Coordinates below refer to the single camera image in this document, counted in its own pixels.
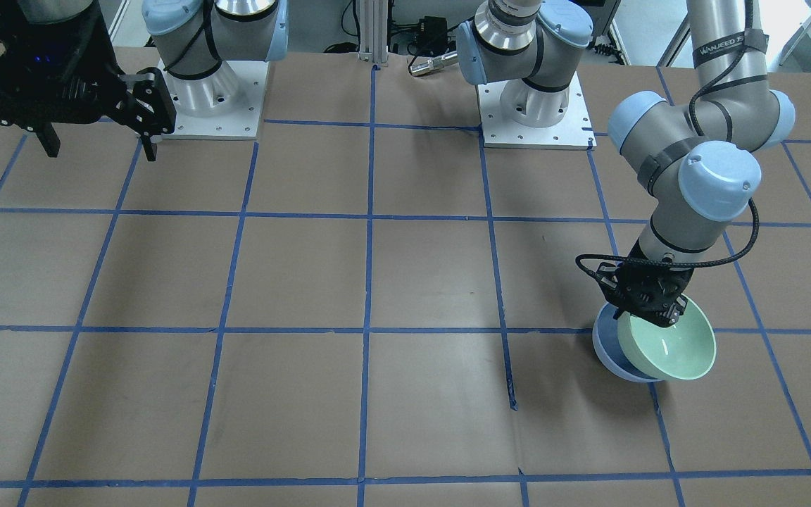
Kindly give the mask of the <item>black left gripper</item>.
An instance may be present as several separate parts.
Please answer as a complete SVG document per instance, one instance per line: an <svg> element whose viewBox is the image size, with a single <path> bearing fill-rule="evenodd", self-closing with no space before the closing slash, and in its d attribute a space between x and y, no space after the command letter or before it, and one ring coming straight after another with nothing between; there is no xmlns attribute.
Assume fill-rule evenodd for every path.
<svg viewBox="0 0 811 507"><path fill-rule="evenodd" d="M612 319L636 315L658 327L676 325L688 299L682 295L694 270L653 267L640 263L602 262L595 271L600 289L615 307Z"/></svg>

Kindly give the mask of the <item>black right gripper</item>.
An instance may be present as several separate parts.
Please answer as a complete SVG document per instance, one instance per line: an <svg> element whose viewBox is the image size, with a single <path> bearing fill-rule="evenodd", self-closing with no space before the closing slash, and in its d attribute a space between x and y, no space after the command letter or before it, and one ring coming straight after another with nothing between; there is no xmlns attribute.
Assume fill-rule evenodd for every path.
<svg viewBox="0 0 811 507"><path fill-rule="evenodd" d="M110 118L141 135L146 161L176 122L157 68L121 68L96 1L0 1L0 124L36 135L49 158L54 124Z"/></svg>

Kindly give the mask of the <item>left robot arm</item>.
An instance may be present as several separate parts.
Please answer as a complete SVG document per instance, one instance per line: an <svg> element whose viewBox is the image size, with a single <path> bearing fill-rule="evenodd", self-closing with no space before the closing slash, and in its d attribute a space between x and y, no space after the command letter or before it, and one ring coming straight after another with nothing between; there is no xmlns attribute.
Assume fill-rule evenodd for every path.
<svg viewBox="0 0 811 507"><path fill-rule="evenodd" d="M699 88L686 105L641 91L612 112L608 134L657 200L625 257L600 256L596 281L616 318L676 324L702 257L730 222L753 208L762 182L754 153L777 145L796 121L792 100L770 89L766 36L755 1L686 3ZM570 83L593 35L590 15L570 1L486 1L455 29L463 77L504 82L505 118L541 129L557 125Z"/></svg>

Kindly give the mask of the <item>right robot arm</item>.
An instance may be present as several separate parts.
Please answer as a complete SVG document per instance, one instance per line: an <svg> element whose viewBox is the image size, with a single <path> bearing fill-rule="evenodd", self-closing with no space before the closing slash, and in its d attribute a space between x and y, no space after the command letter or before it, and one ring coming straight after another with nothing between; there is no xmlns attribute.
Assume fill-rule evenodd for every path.
<svg viewBox="0 0 811 507"><path fill-rule="evenodd" d="M55 124L110 118L135 131L149 161L177 115L220 115L241 99L232 61L287 54L284 1L145 1L161 66L128 72L97 1L0 1L0 125L59 154Z"/></svg>

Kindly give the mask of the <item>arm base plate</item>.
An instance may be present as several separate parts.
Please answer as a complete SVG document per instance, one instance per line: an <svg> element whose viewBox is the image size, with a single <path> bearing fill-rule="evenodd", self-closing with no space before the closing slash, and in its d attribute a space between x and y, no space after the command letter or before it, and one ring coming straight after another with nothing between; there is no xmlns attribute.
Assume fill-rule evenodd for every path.
<svg viewBox="0 0 811 507"><path fill-rule="evenodd" d="M586 150L594 129L579 76L557 92L532 89L524 80L477 86L484 144L490 148Z"/></svg>
<svg viewBox="0 0 811 507"><path fill-rule="evenodd" d="M176 125L164 139L258 138L270 64L225 61L211 75L184 80L164 74L176 108Z"/></svg>

